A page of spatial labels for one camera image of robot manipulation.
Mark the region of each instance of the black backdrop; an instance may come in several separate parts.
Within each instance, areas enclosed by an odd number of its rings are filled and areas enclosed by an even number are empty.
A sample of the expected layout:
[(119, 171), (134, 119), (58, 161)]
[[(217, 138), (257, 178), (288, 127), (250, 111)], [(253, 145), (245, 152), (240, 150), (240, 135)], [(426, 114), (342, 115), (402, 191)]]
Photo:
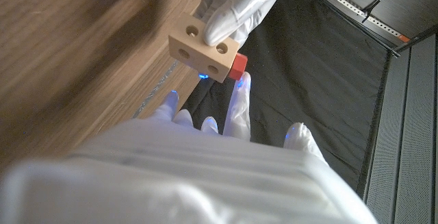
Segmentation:
[[(318, 0), (278, 0), (240, 50), (248, 56), (251, 141), (282, 147), (292, 123), (312, 132), (330, 166), (357, 189), (386, 50)], [(234, 81), (203, 79), (183, 108), (222, 132)]]

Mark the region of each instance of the gray wall panel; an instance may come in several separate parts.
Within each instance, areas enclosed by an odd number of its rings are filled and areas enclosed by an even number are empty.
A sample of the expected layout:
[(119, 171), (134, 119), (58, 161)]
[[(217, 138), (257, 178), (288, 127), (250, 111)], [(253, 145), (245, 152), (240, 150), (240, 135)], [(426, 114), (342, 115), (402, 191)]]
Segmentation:
[(409, 51), (389, 66), (372, 165), (367, 205), (380, 223), (390, 223), (397, 184)]
[(430, 223), (433, 200), (435, 37), (411, 48), (396, 223)]

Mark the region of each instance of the blue light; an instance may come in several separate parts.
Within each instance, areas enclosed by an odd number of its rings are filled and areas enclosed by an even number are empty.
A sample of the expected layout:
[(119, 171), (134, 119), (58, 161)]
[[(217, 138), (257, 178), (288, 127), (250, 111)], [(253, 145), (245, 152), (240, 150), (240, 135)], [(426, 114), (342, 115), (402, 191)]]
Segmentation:
[(240, 88), (240, 87), (242, 87), (243, 84), (244, 84), (244, 79), (243, 79), (243, 78), (240, 78), (240, 81), (239, 81), (239, 83), (237, 84), (237, 87)]
[(200, 73), (199, 73), (199, 78), (201, 78), (201, 79), (207, 79), (207, 78), (208, 78), (208, 75), (206, 75), (206, 74), (200, 74)]

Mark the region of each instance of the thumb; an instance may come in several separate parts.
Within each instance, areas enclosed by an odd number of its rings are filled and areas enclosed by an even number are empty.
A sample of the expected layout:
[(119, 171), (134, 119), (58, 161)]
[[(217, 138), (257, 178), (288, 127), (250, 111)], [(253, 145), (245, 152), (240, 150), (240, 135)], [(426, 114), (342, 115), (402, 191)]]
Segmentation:
[(269, 0), (227, 0), (211, 16), (205, 26), (204, 41), (217, 45), (245, 23)]
[(245, 72), (234, 85), (225, 119), (225, 136), (232, 136), (242, 140), (250, 140), (251, 126), (249, 119), (249, 92), (251, 88), (251, 76)]
[(312, 133), (303, 123), (295, 123), (289, 128), (283, 147), (310, 153), (327, 164)]

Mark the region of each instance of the wooden block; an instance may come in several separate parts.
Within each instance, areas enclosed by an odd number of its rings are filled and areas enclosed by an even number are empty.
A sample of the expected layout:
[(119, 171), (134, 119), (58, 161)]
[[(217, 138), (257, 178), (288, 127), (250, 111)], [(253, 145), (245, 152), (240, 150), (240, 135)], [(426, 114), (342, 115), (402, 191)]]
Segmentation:
[(215, 47), (203, 40), (204, 22), (183, 14), (169, 34), (170, 55), (199, 73), (222, 83), (239, 49), (239, 43), (226, 38)]

